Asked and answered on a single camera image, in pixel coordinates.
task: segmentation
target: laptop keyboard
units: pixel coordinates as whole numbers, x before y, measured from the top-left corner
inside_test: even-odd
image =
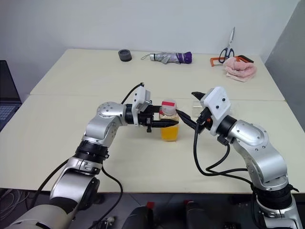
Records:
[[[15,106],[0,106],[0,120],[5,120],[10,113],[12,112],[12,110],[15,108]]]

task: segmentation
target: plastic bottle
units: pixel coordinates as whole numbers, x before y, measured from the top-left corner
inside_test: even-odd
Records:
[[[176,112],[177,103],[175,100],[167,99],[162,102],[162,106],[159,111],[159,118],[172,119],[179,121],[179,116]],[[179,125],[161,128],[161,137],[164,141],[172,142],[176,141],[178,137]]]

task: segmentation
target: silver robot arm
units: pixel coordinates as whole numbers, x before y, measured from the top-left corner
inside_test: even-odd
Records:
[[[102,162],[109,157],[108,148],[122,125],[134,124],[167,127],[174,120],[153,120],[160,106],[151,105],[150,92],[138,87],[133,104],[107,102],[101,104],[96,116],[88,123],[81,143],[52,187],[50,202],[33,207],[7,229],[66,229],[79,210],[89,208],[100,181],[95,177]]]
[[[222,87],[208,93],[192,93],[204,110],[197,123],[199,133],[207,128],[233,144],[243,157],[253,183],[256,201],[263,213],[262,228],[303,229],[294,197],[288,183],[287,166],[283,157],[271,145],[267,131],[262,127],[236,120],[229,115],[231,103]],[[195,129],[196,123],[184,112],[177,111],[181,119]]]

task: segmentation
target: white table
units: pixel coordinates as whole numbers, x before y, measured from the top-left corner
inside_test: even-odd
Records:
[[[225,76],[222,66],[211,67],[217,55],[194,54],[192,64],[162,64],[149,58],[150,52],[132,52],[122,62],[117,51],[69,49],[47,72],[31,94],[97,95],[123,98],[134,85],[144,82],[154,97],[193,98],[191,92],[207,92],[223,86],[230,99],[275,100],[284,97],[259,56],[249,56],[257,67],[255,77],[238,82]]]
[[[31,95],[0,133],[0,186],[37,189],[45,177],[78,146],[96,108],[115,94],[99,96]],[[161,99],[152,97],[154,104]],[[179,109],[191,113],[193,99],[176,99]],[[232,116],[263,126],[272,144],[287,162],[290,183],[305,192],[302,175],[305,134],[284,101],[232,101]],[[118,178],[126,192],[249,193],[248,184],[227,177],[204,177],[193,160],[193,130],[181,123],[177,142],[160,139],[158,129],[146,133],[132,125],[120,127],[104,162],[107,172]],[[199,136],[198,157],[202,167],[213,164],[225,147],[208,132]],[[232,148],[217,168],[245,167]],[[246,172],[239,175],[248,177]],[[55,178],[45,190],[50,190]],[[115,192],[115,182],[102,173],[100,192]]]

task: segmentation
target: pink towel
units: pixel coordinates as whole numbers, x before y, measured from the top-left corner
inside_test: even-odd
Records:
[[[227,76],[231,79],[246,82],[256,73],[253,63],[238,62],[235,57],[230,57],[224,62]]]

